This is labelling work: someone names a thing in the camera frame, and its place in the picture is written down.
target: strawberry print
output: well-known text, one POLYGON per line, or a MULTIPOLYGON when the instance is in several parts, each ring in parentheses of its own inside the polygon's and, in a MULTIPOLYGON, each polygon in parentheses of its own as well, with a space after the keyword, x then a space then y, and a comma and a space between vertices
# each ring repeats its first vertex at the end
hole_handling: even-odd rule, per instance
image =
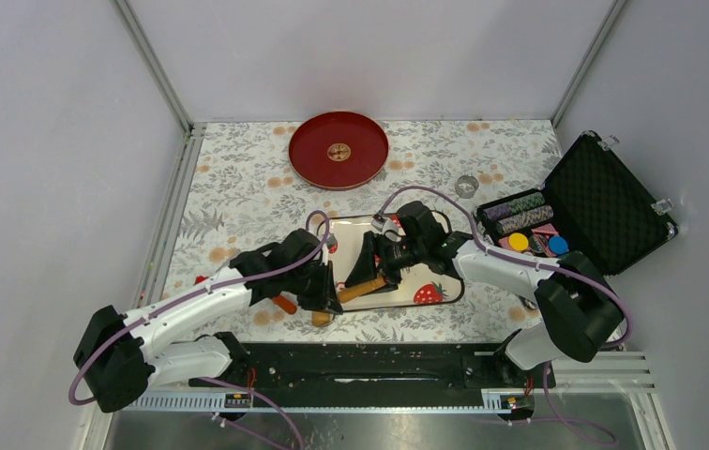
POLYGON ((419 289, 413 297, 413 303, 416 305, 441 303, 443 300, 445 300, 445 291, 443 291, 443 286, 437 283, 429 283, 421 286, 421 289, 419 289))

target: yellow poker chip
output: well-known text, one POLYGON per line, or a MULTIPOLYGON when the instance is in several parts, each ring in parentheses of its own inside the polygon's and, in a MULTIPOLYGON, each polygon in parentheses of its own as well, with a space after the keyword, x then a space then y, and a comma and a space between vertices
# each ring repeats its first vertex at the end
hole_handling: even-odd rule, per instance
POLYGON ((524 251, 528 248, 528 238, 519 232, 509 235, 509 246, 515 251, 524 251))

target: white wall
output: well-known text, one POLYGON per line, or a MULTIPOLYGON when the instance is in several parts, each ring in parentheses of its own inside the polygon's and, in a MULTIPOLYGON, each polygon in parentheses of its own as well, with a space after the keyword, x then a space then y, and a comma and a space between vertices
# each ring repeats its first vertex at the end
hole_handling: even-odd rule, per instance
POLYGON ((560 127, 616 134, 683 233, 612 281, 679 449, 709 448, 709 2, 631 2, 560 127))
POLYGON ((189 115, 549 118, 611 0, 132 0, 189 115))
POLYGON ((0 1, 0 449, 72 448, 72 354, 129 308, 180 132, 105 1, 0 1))

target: red plate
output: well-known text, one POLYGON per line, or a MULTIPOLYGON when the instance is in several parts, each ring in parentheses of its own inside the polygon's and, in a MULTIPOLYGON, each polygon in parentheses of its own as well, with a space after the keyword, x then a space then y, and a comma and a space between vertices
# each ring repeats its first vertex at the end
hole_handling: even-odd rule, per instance
POLYGON ((315 187, 357 188, 387 160, 387 136, 365 115, 327 112, 302 124, 288 144, 296 173, 315 187))

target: orange handle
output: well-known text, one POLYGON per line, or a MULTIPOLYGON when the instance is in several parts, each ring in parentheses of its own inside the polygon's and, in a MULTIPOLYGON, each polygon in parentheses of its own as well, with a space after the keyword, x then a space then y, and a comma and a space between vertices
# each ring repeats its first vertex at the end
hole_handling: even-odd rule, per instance
POLYGON ((294 315, 294 313, 296 313, 296 305, 291 303, 291 300, 283 297, 282 295, 272 297, 272 302, 288 314, 294 315))
POLYGON ((352 286, 351 288, 346 288, 338 292, 338 300, 341 303, 346 303, 352 299, 359 297, 360 295, 365 295, 371 291, 376 291, 387 284, 385 277, 377 277, 371 281, 366 281, 363 284, 358 284, 352 286))
POLYGON ((328 326, 332 323, 332 314, 328 312, 313 311, 313 314, 310 316, 310 323, 312 323, 313 326, 328 326))

